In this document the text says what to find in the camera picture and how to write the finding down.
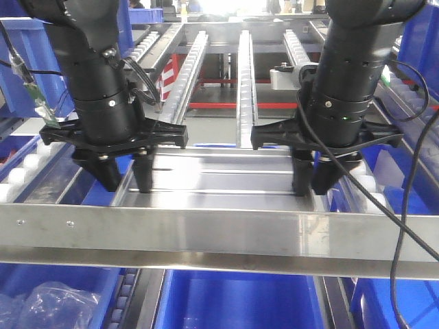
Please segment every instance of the screw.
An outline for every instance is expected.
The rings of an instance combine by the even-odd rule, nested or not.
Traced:
[[[140,147],[139,148],[139,155],[141,155],[141,156],[146,156],[148,153],[147,153],[147,151],[146,151],[146,148],[144,148],[144,147]]]
[[[116,56],[116,49],[114,49],[114,48],[110,48],[110,49],[107,49],[107,50],[105,50],[103,53],[102,53],[102,55],[105,57],[105,58],[110,58],[110,57],[114,57],[114,56]]]

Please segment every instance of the blue plastic bin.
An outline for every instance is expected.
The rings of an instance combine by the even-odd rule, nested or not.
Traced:
[[[0,17],[25,17],[27,14],[17,0],[0,1]]]
[[[439,8],[426,5],[404,29],[398,59],[417,68],[425,77],[433,96],[439,99]],[[413,72],[404,69],[415,81]]]
[[[0,264],[0,293],[15,297],[26,294],[48,281],[101,295],[88,329],[100,329],[112,301],[120,269],[66,267],[52,265]]]
[[[132,9],[130,8],[131,24],[162,23],[163,9]]]
[[[439,282],[398,280],[397,289],[401,314],[410,328],[438,327]],[[389,280],[359,279],[351,308],[359,328],[398,329],[390,303]]]
[[[43,23],[36,19],[2,19],[12,41],[29,68],[34,70],[59,71],[58,62],[47,39]],[[0,38],[0,58],[9,62],[5,42]],[[55,108],[66,85],[57,75],[35,75],[49,105]],[[12,73],[11,68],[0,66],[0,88],[8,106],[0,109],[0,117],[38,117],[34,101],[23,87],[23,81]],[[67,97],[63,107],[56,112],[57,117],[66,117],[73,110],[73,103]]]
[[[117,24],[119,25],[119,50],[123,57],[127,57],[134,49],[134,41],[132,40],[130,14],[126,0],[120,0]]]
[[[155,329],[323,329],[313,279],[168,271]]]

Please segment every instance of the plastic bag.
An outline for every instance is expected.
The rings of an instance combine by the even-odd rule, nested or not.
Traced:
[[[87,329],[99,298],[60,282],[43,283],[26,300],[16,329]]]
[[[11,298],[0,295],[0,329],[13,329],[23,307],[24,295]]]

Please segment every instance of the black cable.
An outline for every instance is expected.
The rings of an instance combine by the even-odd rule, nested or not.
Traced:
[[[407,235],[409,235],[421,248],[423,248],[431,257],[439,261],[439,253],[430,247],[424,240],[422,240],[419,235],[417,235],[407,224],[402,223],[401,220],[395,216],[395,214],[383,206],[376,198],[373,197],[367,191],[363,185],[361,185],[358,180],[352,176],[352,174],[344,168],[342,163],[337,159],[337,157],[331,152],[331,150],[322,142],[322,140],[317,136],[312,127],[310,126],[303,110],[302,104],[298,102],[298,110],[302,117],[302,122],[311,135],[312,139],[319,144],[325,154],[333,161],[335,166],[379,209],[381,210],[391,221],[393,221],[400,229],[402,229]]]
[[[141,66],[137,64],[137,62],[134,61],[131,57],[124,58],[123,61],[129,67],[131,67],[131,69],[139,76],[142,82],[147,86],[148,91],[151,92],[152,97],[155,99],[156,103],[160,103],[160,94],[157,90],[156,85],[150,79],[148,74],[146,74],[145,71],[141,68]]]
[[[64,89],[64,91],[62,92],[60,98],[58,99],[58,101],[56,102],[56,106],[54,109],[54,112],[56,114],[57,111],[61,110],[67,97],[69,96],[69,91],[66,89]]]
[[[6,47],[8,48],[9,52],[11,53],[12,57],[18,57],[19,55],[16,53],[16,50],[14,46],[12,45],[11,39],[9,38],[8,32],[6,31],[5,25],[0,20],[0,32],[3,36],[3,39],[5,40]]]
[[[0,65],[12,68],[12,65],[4,60],[0,60]],[[33,74],[53,74],[63,76],[61,72],[58,71],[50,71],[50,70],[29,70],[30,73]]]
[[[427,83],[423,77],[422,74],[420,74],[420,72],[418,70],[416,70],[412,65],[404,63],[404,62],[400,62],[398,60],[391,60],[391,62],[395,63],[395,64],[400,64],[403,66],[408,67],[409,69],[411,69],[419,78],[422,87],[423,87],[423,91],[424,91],[424,95],[425,95],[425,100],[424,100],[424,104],[422,106],[422,108],[420,109],[419,112],[417,112],[415,115],[412,115],[411,117],[408,118],[404,118],[404,119],[400,119],[400,118],[396,118],[392,113],[390,113],[388,111],[388,109],[386,108],[386,106],[384,105],[384,103],[382,102],[382,100],[378,97],[375,97],[375,99],[377,100],[377,103],[380,105],[381,109],[392,119],[394,119],[395,121],[399,121],[399,122],[408,122],[408,121],[412,121],[418,117],[420,117],[427,109],[428,106],[430,104],[430,92],[428,90],[428,86]]]
[[[420,133],[418,142],[416,143],[414,152],[413,152],[413,159],[412,159],[412,165],[410,168],[410,173],[407,179],[407,184],[405,185],[404,195],[403,195],[403,206],[401,211],[401,223],[407,223],[407,213],[408,213],[408,205],[409,205],[409,194],[410,190],[412,189],[414,178],[416,175],[416,170],[419,165],[419,157],[420,157],[420,151],[423,146],[423,142],[425,140],[425,137],[427,137],[428,132],[433,127],[436,120],[439,118],[439,111],[436,111],[435,114],[428,120],[427,124],[423,128],[422,132]],[[396,293],[396,271],[398,269],[398,263],[399,258],[401,256],[401,250],[403,247],[404,242],[404,230],[399,231],[398,236],[398,242],[396,244],[395,254],[392,261],[392,269],[390,271],[390,297],[392,300],[392,308],[396,317],[396,321],[398,322],[399,328],[401,329],[407,329],[409,328],[407,322],[404,320],[401,312],[398,308],[397,303],[397,293]]]

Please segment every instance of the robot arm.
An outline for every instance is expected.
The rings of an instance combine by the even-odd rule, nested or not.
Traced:
[[[425,0],[327,0],[332,18],[317,66],[295,72],[301,89],[298,103],[311,129],[346,170],[361,161],[360,149],[387,143],[397,146],[402,133],[393,125],[365,120],[375,88],[389,60],[401,27]],[[264,143],[292,149],[293,188],[305,195],[311,184],[324,195],[343,173],[309,133],[300,113],[296,117],[253,127],[255,149]],[[312,151],[319,151],[315,165]]]
[[[402,24],[425,0],[327,0],[332,21],[306,112],[330,147],[352,145]]]
[[[138,99],[141,92],[133,90],[136,97],[130,94],[117,46],[119,1],[19,2],[31,17],[47,22],[47,35],[79,117],[60,123],[59,130],[43,128],[40,134],[44,142],[75,145],[73,160],[109,191],[115,191],[121,179],[115,158],[133,154],[137,184],[141,192],[148,192],[151,173],[145,171],[152,168],[155,145],[175,143],[184,147],[187,131],[182,125],[145,118]]]

